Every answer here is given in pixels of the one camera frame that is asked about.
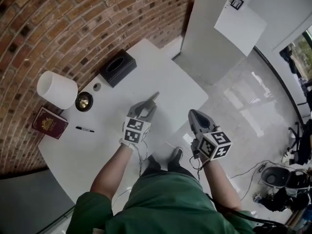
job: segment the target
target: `brick wall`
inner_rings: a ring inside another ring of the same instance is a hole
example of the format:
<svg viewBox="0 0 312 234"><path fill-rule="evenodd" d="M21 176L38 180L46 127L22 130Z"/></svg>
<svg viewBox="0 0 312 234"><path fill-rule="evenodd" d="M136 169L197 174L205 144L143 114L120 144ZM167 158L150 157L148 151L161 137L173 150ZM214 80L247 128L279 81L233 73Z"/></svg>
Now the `brick wall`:
<svg viewBox="0 0 312 234"><path fill-rule="evenodd" d="M119 49L142 38L162 47L182 32L194 0L1 0L0 176L46 166L31 128L46 70L81 89Z"/></svg>

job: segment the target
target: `black tissue box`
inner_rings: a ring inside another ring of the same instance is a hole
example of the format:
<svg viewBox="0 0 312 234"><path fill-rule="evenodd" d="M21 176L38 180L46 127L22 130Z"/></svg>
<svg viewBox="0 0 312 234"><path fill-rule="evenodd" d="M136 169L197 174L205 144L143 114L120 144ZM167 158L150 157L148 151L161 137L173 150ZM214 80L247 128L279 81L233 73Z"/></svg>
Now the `black tissue box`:
<svg viewBox="0 0 312 234"><path fill-rule="evenodd" d="M137 67L136 60L126 51L121 49L101 68L99 73L112 87L115 87L132 70Z"/></svg>

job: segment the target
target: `black marker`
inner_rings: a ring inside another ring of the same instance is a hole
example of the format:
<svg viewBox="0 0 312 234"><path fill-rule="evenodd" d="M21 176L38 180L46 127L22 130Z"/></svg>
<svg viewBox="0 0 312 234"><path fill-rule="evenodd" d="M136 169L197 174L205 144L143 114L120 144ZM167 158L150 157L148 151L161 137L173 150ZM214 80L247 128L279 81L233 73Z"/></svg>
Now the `black marker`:
<svg viewBox="0 0 312 234"><path fill-rule="evenodd" d="M83 128L83 127L76 127L77 129L79 129L79 130L83 130L83 131L87 131L87 132L91 132L91 133L94 133L94 131L93 130L89 130L89 129L86 129L86 128Z"/></svg>

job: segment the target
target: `lamp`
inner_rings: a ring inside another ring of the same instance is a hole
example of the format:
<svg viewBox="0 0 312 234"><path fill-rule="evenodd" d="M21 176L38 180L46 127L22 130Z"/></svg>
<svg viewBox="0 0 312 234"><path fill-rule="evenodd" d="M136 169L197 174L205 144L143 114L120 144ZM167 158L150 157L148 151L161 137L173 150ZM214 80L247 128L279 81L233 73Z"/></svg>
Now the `lamp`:
<svg viewBox="0 0 312 234"><path fill-rule="evenodd" d="M37 93L60 109L68 109L74 103L81 112L87 112L93 105L93 97L88 92L78 94L77 84L51 71L44 72L37 83Z"/></svg>

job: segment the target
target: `red passport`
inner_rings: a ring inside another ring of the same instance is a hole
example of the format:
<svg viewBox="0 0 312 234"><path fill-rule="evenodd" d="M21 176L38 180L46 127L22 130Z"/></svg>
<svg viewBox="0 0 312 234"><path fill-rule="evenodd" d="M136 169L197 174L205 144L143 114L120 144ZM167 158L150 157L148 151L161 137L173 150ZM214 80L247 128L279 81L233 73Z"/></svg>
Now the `red passport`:
<svg viewBox="0 0 312 234"><path fill-rule="evenodd" d="M48 136L59 139L66 127L67 120L41 107L32 127Z"/></svg>

